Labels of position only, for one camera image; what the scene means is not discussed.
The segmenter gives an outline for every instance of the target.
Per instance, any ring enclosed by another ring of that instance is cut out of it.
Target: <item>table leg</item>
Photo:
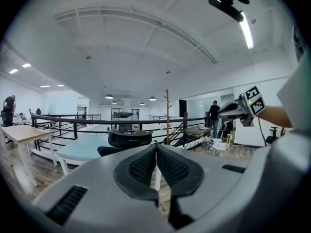
[[[65,175],[69,174],[69,169],[68,169],[66,161],[62,157],[59,157],[59,160],[60,160],[60,165],[62,166],[64,174]]]
[[[31,154],[31,151],[30,151],[30,149],[29,149],[28,143],[26,143],[26,145],[27,145],[27,150],[28,150],[29,155],[32,155],[32,154]]]
[[[160,191],[160,185],[161,185],[161,171],[156,165],[155,167],[155,190],[158,192]]]
[[[12,166],[12,163],[9,159],[9,154],[8,154],[8,150],[6,148],[6,144],[5,144],[5,138],[4,138],[4,133],[2,132],[2,130],[0,129],[0,134],[1,134],[1,140],[2,140],[2,145],[3,145],[3,150],[4,150],[4,154],[5,154],[5,157],[6,159],[8,160],[8,164],[10,166]]]
[[[49,135],[49,145],[50,145],[50,151],[51,151],[52,159],[53,159],[53,162],[54,162],[54,166],[58,166],[57,161],[56,161],[56,157],[55,157],[55,153],[54,153],[54,149],[53,149],[51,135]]]
[[[30,169],[28,167],[28,164],[27,164],[27,162],[25,160],[25,157],[23,156],[20,144],[18,144],[18,149],[19,149],[19,153],[20,153],[21,159],[23,161],[24,167],[26,169],[26,172],[27,172],[28,176],[30,177],[31,182],[33,183],[34,186],[38,186],[37,182],[35,181],[35,178],[33,177],[33,174],[31,173],[31,171],[30,171]]]

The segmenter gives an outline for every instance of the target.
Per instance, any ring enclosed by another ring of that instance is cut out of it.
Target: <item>floor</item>
[[[8,152],[10,154],[10,160],[13,163],[13,166],[9,166],[4,155],[4,150],[0,147],[0,171],[4,178],[6,179],[9,187],[12,190],[12,193],[16,194],[17,196],[21,196],[22,198],[28,199],[29,201],[33,201],[45,188],[49,185],[53,184],[55,181],[63,177],[63,171],[60,165],[55,167],[53,161],[41,158],[36,155],[29,156],[26,153],[26,159],[31,167],[33,172],[34,178],[38,183],[38,187],[34,187],[26,174],[24,169],[18,148],[11,148],[8,147]],[[205,154],[207,149],[199,145],[196,148],[192,149],[197,154]],[[231,146],[229,150],[228,158],[240,159],[240,160],[250,160],[254,149],[245,148],[241,146]],[[216,153],[216,156],[224,157],[226,153]],[[69,165],[69,169],[74,169],[75,166]],[[153,173],[151,187],[154,188],[155,186],[155,172]],[[171,190],[167,183],[165,182],[164,178],[161,178],[161,186],[159,192],[159,212],[163,215],[166,219],[169,215],[170,210],[170,198],[171,198]]]

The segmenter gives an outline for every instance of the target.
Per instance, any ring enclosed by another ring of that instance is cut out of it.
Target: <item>light fixture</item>
[[[113,99],[113,96],[111,94],[107,94],[107,96],[105,97],[107,99]]]
[[[24,67],[24,68],[26,68],[26,67],[31,67],[31,64],[26,63],[26,64],[23,64],[22,67]]]
[[[241,12],[241,15],[244,17],[244,20],[242,22],[240,22],[240,25],[241,25],[241,28],[242,28],[243,33],[244,33],[244,37],[245,37],[245,40],[247,43],[247,47],[248,47],[248,49],[252,49],[254,47],[254,43],[253,43],[251,30],[249,28],[245,13]]]
[[[15,72],[17,72],[18,70],[15,68],[15,69],[13,69],[12,71],[10,71],[10,74],[13,74],[13,73],[15,73]]]

